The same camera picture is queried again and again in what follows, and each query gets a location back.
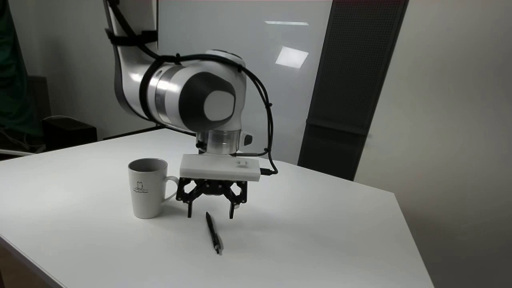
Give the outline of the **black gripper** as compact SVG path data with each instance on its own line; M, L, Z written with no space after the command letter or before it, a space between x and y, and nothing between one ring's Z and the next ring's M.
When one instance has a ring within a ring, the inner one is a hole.
M177 184L176 200L187 205L187 218L192 218L193 202L200 195L224 195L230 202L229 219L233 219L235 208L246 203L246 181L216 181L181 178Z

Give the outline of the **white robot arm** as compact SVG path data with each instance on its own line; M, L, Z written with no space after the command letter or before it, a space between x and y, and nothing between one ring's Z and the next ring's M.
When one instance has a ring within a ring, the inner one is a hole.
M115 95L131 114L190 133L197 151L181 160L176 199L222 195L232 207L246 202L261 176L256 160L238 155L246 72L240 56L209 50L198 56L165 58L158 43L158 0L102 0L115 53Z

